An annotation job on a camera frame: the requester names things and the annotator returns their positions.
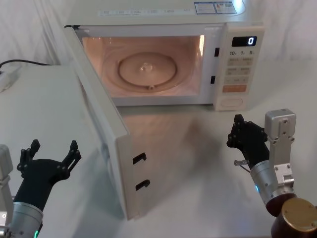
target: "blue indicator light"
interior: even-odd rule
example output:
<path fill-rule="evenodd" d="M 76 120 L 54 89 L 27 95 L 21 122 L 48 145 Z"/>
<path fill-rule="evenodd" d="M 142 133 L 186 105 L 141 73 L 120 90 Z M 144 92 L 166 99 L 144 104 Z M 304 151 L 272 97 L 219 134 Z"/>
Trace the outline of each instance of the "blue indicator light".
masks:
<path fill-rule="evenodd" d="M 259 187 L 256 185 L 256 191 L 260 193 Z"/>

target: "microwave oven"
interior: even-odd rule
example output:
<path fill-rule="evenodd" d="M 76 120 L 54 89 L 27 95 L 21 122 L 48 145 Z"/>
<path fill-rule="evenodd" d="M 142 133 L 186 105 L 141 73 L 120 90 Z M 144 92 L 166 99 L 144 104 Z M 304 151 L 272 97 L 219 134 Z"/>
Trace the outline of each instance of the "microwave oven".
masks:
<path fill-rule="evenodd" d="M 69 62 L 128 219 L 140 214 L 131 136 L 116 106 L 246 106 L 264 36 L 249 0 L 78 0 L 63 28 Z"/>

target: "white wall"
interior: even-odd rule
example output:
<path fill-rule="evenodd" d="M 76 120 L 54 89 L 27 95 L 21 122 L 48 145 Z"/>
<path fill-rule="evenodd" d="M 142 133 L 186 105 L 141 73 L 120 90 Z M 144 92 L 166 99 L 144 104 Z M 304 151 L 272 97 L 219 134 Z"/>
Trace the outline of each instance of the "white wall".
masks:
<path fill-rule="evenodd" d="M 0 62 L 59 63 L 59 25 L 75 0 L 0 0 Z M 266 26 L 261 60 L 317 60 L 317 0 L 251 0 Z"/>

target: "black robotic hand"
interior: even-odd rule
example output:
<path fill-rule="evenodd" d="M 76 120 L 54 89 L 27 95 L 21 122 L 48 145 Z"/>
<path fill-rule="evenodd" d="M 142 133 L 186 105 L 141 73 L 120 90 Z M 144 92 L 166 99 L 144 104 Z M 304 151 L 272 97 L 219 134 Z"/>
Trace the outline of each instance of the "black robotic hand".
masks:
<path fill-rule="evenodd" d="M 39 148 L 39 141 L 33 140 L 31 148 L 21 150 L 17 169 L 22 173 L 23 182 L 14 202 L 28 203 L 43 211 L 54 184 L 69 178 L 70 172 L 81 159 L 81 155 L 75 140 L 72 141 L 68 155 L 62 162 L 46 159 L 33 160 Z"/>

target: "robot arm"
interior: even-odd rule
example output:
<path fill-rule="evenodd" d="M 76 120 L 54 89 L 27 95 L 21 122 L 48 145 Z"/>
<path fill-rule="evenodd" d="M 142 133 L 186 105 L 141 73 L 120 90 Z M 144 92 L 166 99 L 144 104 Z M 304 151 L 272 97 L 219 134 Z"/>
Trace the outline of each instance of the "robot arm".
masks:
<path fill-rule="evenodd" d="M 290 165 L 296 115 L 288 109 L 270 111 L 265 127 L 244 121 L 236 115 L 228 147 L 242 151 L 245 160 L 235 165 L 249 165 L 256 190 L 267 211 L 277 217 L 273 238 L 317 237 L 317 209 L 308 201 L 297 198 Z M 265 145 L 269 140 L 270 151 Z"/>
<path fill-rule="evenodd" d="M 31 148 L 22 149 L 17 169 L 22 173 L 23 182 L 13 202 L 7 184 L 8 174 L 13 170 L 12 161 L 8 147 L 0 148 L 4 151 L 0 154 L 0 168 L 7 168 L 5 171 L 2 169 L 3 176 L 0 178 L 0 238 L 36 238 L 43 225 L 43 210 L 52 187 L 58 181 L 68 179 L 81 159 L 77 143 L 72 141 L 68 155 L 62 162 L 33 160 L 40 148 L 38 140 L 33 141 Z"/>

